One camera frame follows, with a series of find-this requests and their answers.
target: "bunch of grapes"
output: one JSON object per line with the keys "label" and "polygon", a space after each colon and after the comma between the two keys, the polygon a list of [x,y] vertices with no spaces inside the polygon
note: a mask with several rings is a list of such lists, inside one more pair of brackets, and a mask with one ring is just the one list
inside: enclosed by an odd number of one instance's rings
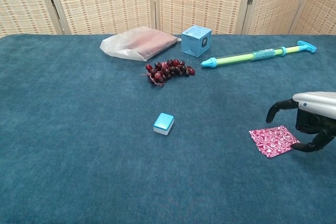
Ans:
{"label": "bunch of grapes", "polygon": [[166,81],[170,80],[173,76],[186,76],[195,74],[195,70],[186,66],[184,61],[179,61],[177,59],[169,59],[165,62],[156,62],[154,68],[147,64],[146,70],[148,73],[143,75],[148,76],[149,81],[158,86],[164,86]]}

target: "woven screen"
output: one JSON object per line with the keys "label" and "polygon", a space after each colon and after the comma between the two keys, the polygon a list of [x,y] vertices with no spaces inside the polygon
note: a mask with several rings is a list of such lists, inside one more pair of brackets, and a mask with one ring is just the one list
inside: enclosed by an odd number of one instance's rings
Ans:
{"label": "woven screen", "polygon": [[336,0],[307,0],[294,34],[336,34]]}
{"label": "woven screen", "polygon": [[120,33],[151,27],[150,0],[60,0],[72,34]]}
{"label": "woven screen", "polygon": [[214,34],[232,34],[240,3],[241,0],[159,0],[160,30],[180,34],[199,25],[212,29]]}
{"label": "woven screen", "polygon": [[247,34],[288,34],[300,0],[254,0]]}
{"label": "woven screen", "polygon": [[56,34],[44,0],[0,0],[0,37]]}

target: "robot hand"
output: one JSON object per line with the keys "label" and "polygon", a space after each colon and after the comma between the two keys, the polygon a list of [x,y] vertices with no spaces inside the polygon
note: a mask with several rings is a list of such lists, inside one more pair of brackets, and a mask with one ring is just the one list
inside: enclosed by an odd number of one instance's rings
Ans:
{"label": "robot hand", "polygon": [[311,143],[295,143],[291,148],[302,152],[318,151],[336,136],[336,92],[295,94],[292,99],[275,103],[268,111],[266,122],[272,122],[278,111],[291,109],[298,109],[298,131],[317,134]]}

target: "pink patterned cloth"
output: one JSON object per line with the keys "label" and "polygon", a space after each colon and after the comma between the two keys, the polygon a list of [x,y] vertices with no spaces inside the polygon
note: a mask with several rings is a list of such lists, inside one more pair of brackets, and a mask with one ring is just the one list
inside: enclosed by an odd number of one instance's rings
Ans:
{"label": "pink patterned cloth", "polygon": [[275,128],[249,131],[258,149],[268,158],[291,150],[290,145],[299,141],[283,125]]}

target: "small blue box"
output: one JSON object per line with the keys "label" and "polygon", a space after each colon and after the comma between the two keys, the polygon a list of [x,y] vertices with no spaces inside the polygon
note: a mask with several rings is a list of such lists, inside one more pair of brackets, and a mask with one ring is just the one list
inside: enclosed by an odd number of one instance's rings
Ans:
{"label": "small blue box", "polygon": [[163,135],[168,135],[174,124],[174,116],[161,113],[154,123],[154,131]]}
{"label": "small blue box", "polygon": [[181,35],[182,52],[195,57],[210,48],[212,30],[202,26],[192,26]]}

